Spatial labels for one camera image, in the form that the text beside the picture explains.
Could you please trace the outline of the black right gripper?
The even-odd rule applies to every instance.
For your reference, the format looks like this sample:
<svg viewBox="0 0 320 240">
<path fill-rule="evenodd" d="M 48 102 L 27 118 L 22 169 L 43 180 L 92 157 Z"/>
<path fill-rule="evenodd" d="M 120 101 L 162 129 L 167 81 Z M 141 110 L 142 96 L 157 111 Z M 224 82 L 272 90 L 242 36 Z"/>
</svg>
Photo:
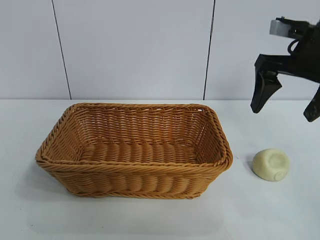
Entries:
<svg viewBox="0 0 320 240">
<path fill-rule="evenodd" d="M 251 110 L 259 113 L 282 85 L 278 74 L 320 81 L 320 24 L 307 21 L 271 21 L 269 34 L 293 39 L 287 55 L 260 54 L 254 64 L 255 85 Z M 320 117 L 320 87 L 303 112 L 308 122 Z"/>
</svg>

